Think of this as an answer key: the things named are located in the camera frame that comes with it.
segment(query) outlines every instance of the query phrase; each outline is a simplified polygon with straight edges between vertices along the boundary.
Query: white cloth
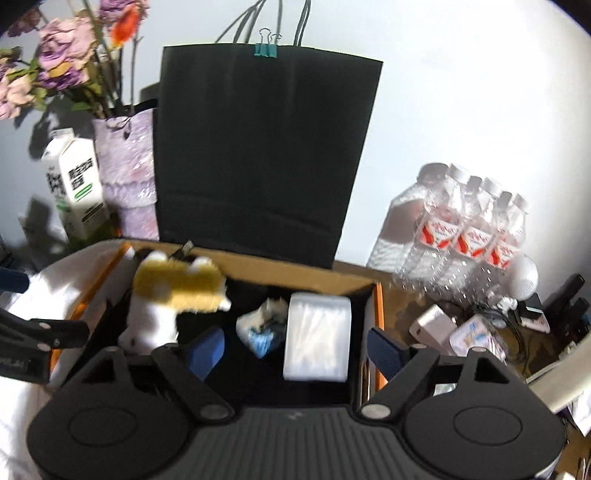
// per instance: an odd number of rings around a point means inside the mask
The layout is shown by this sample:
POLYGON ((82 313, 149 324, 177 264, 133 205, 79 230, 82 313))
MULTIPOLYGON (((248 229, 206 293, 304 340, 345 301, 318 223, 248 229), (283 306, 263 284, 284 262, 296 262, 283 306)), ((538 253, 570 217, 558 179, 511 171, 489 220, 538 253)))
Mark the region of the white cloth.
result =
MULTIPOLYGON (((121 243, 100 242, 50 265, 31 278, 25 293, 0 295, 0 307, 25 320, 68 318, 81 293, 94 283, 121 243)), ((119 301, 131 286, 136 268, 133 251, 129 251, 96 293, 82 319, 94 322, 106 299, 119 301)), ((81 351, 64 352, 52 373, 50 388, 63 381, 81 351)), ((26 437, 31 420, 51 398, 50 388, 0 377, 0 480, 40 480, 26 437)))

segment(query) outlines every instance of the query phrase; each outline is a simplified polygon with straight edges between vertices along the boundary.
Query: circular pad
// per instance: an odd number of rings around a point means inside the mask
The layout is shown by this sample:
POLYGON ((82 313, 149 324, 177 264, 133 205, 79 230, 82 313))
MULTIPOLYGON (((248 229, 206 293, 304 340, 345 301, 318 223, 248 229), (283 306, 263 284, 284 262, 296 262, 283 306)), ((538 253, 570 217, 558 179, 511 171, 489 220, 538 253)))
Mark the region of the circular pad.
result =
POLYGON ((418 403, 404 423, 410 448, 445 477, 534 478, 560 455, 564 429, 542 402, 507 387, 458 385, 418 403))
POLYGON ((58 392, 31 422, 35 463, 60 480, 134 480, 158 472, 181 451, 184 414, 165 400, 115 384, 58 392))

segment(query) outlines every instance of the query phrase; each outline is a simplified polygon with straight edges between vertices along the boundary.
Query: pink flower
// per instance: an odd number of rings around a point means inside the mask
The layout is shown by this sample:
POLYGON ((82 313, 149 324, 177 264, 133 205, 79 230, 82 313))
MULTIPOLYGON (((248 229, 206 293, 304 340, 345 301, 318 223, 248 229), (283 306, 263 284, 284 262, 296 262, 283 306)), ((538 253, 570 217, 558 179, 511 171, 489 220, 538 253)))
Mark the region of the pink flower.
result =
POLYGON ((39 35, 39 65, 44 70, 54 69, 65 61, 81 70, 92 56, 95 34, 87 17, 56 18, 45 25, 39 35))
POLYGON ((31 82, 28 75, 8 82, 8 75, 0 80, 0 120, 4 118, 15 118, 21 113, 21 107, 31 103, 34 99, 30 95, 31 82))

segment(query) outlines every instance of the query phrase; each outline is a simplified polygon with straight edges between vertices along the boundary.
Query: stuffed toy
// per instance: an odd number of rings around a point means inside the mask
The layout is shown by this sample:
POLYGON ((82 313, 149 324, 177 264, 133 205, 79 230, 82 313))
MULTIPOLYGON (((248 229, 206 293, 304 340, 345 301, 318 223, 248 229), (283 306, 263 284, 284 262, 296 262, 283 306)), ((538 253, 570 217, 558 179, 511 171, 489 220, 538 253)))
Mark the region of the stuffed toy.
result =
POLYGON ((226 278, 207 257, 189 264, 154 251, 135 273, 127 329, 119 346, 128 353, 149 355, 166 343, 176 343, 176 317, 182 312, 228 311, 226 278))

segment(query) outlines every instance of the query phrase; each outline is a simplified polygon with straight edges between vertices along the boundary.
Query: artificial flower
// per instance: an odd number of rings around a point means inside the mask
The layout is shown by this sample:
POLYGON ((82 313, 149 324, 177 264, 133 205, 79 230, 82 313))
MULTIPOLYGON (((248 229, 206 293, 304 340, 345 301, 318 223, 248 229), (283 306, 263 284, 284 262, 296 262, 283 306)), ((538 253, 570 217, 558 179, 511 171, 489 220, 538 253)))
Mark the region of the artificial flower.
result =
POLYGON ((39 65, 43 70, 53 70, 64 62, 81 70, 92 57, 95 34, 88 17, 56 18, 39 35, 39 65))
POLYGON ((11 82, 8 81, 8 74, 13 72, 9 69, 0 79, 0 120, 4 118, 15 118, 21 113, 21 107, 28 105, 34 100, 30 95, 31 82, 28 75, 23 75, 11 82))
POLYGON ((123 15, 111 27, 111 41, 113 48, 121 48, 138 31, 141 21, 141 10, 136 4, 129 4, 123 10, 123 15))
POLYGON ((139 7, 141 18, 147 16, 150 8, 148 0, 100 0, 99 18, 107 25, 112 25, 123 17, 125 8, 132 4, 139 7))
POLYGON ((55 89, 58 91, 65 90, 69 87, 75 87, 88 82, 88 72, 86 69, 78 70, 74 65, 64 62, 58 69, 63 69, 56 74, 56 70, 42 70, 37 75, 37 82, 43 88, 48 90, 55 89))
POLYGON ((23 33, 35 30, 41 21, 41 12, 37 7, 31 8, 8 28, 9 37, 19 37, 23 33))

